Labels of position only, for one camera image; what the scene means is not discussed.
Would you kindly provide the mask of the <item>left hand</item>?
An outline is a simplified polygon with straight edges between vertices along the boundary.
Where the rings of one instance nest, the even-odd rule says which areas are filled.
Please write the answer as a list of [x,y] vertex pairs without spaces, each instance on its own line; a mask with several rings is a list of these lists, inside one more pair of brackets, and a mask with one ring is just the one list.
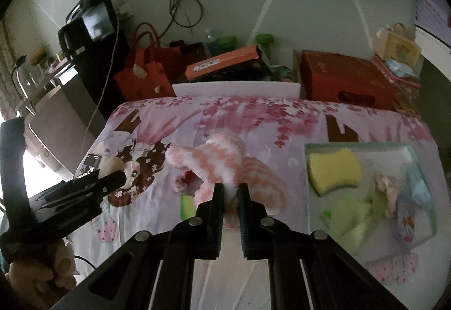
[[16,260],[5,278],[25,309],[50,309],[75,289],[75,274],[73,245],[60,241],[49,266],[39,260]]

